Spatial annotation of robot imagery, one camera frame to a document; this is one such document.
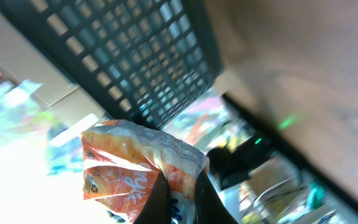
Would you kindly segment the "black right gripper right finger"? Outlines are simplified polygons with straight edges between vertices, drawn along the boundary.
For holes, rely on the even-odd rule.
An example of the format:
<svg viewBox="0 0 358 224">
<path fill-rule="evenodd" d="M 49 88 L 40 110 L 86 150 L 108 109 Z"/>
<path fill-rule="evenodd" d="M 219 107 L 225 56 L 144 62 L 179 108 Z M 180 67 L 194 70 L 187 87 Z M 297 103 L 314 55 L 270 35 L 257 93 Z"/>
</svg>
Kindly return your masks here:
<svg viewBox="0 0 358 224">
<path fill-rule="evenodd" d="M 201 171 L 196 180 L 196 224 L 237 224 L 224 207 L 208 175 Z"/>
</svg>

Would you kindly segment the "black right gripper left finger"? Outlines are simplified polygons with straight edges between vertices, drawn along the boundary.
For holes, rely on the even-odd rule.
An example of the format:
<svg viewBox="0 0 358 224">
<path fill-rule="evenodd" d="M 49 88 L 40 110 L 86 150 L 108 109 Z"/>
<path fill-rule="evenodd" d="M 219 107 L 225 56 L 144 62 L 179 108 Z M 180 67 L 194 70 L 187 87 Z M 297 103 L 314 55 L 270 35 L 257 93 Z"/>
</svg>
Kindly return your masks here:
<svg viewBox="0 0 358 224">
<path fill-rule="evenodd" d="M 134 224 L 171 224 L 171 198 L 169 185 L 159 173 L 152 191 Z"/>
</svg>

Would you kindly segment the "small orange box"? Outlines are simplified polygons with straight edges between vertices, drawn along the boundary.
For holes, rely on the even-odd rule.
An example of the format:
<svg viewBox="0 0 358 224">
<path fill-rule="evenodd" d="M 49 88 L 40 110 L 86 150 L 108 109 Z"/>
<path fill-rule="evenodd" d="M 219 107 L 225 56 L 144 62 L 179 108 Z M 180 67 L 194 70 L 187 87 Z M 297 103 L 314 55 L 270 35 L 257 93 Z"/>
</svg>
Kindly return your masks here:
<svg viewBox="0 0 358 224">
<path fill-rule="evenodd" d="M 158 175 L 167 180 L 172 223 L 195 220 L 196 179 L 209 159 L 197 148 L 163 131 L 127 120 L 110 120 L 80 135 L 83 198 L 134 223 Z"/>
</svg>

